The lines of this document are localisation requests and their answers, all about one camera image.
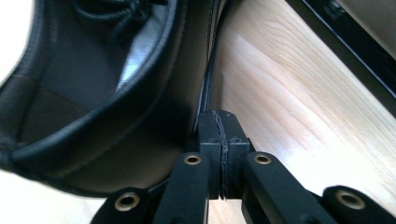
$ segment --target black leather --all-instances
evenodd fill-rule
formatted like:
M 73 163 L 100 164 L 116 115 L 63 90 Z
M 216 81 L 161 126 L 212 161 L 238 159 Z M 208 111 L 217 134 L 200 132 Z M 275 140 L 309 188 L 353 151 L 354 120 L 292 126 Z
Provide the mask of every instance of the black leather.
M 155 47 L 117 89 L 131 42 L 87 29 L 72 1 L 37 0 L 0 90 L 0 167 L 89 196 L 162 183 L 193 134 L 217 6 L 169 0 Z

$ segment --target wooden floor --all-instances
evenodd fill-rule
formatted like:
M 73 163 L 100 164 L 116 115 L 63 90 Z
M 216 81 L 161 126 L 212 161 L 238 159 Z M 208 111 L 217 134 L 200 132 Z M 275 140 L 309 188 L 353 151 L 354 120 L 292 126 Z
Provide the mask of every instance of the wooden floor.
M 396 216 L 396 119 L 283 0 L 245 0 L 221 40 L 223 108 L 311 191 L 358 189 Z M 0 173 L 0 223 L 89 223 L 102 200 Z M 236 201 L 209 223 L 243 223 Z

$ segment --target black plastic bracket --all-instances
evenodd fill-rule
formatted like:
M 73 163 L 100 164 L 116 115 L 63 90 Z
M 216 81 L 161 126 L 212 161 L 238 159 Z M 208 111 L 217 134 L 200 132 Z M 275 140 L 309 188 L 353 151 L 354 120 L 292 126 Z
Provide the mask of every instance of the black plastic bracket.
M 219 194 L 242 200 L 248 224 L 396 223 L 357 190 L 336 186 L 322 198 L 310 193 L 275 156 L 254 150 L 232 113 L 206 111 L 198 126 L 200 152 L 177 159 L 165 189 L 117 191 L 92 224 L 207 223 L 208 201 Z

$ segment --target screw hole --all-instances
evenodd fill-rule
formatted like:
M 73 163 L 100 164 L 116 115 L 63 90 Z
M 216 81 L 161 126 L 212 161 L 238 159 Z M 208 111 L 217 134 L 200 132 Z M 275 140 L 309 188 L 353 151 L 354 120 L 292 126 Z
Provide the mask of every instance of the screw hole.
M 345 190 L 338 190 L 335 196 L 339 203 L 355 210 L 361 210 L 366 206 L 360 197 Z
M 271 158 L 269 158 L 268 156 L 265 156 L 265 155 L 260 154 L 260 155 L 256 155 L 256 156 L 254 157 L 254 161 L 257 162 L 257 163 L 259 163 L 259 164 L 266 165 L 266 164 L 271 163 L 272 160 L 271 160 Z
M 117 200 L 114 206 L 120 212 L 127 212 L 139 204 L 140 198 L 133 192 L 127 192 L 122 194 Z
M 184 159 L 184 162 L 186 162 L 188 165 L 196 165 L 196 164 L 200 163 L 201 160 L 202 160 L 201 157 L 191 155 L 191 156 L 186 157 Z

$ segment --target light wood floor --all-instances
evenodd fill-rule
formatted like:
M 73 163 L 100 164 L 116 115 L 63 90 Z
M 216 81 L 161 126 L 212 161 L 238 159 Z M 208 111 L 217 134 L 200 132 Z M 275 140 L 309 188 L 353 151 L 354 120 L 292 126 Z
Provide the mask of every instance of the light wood floor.
M 223 108 L 317 194 L 358 189 L 396 216 L 396 119 L 283 0 L 245 0 L 221 41 Z M 102 200 L 1 172 L 1 223 L 89 223 Z M 211 202 L 209 223 L 243 223 Z

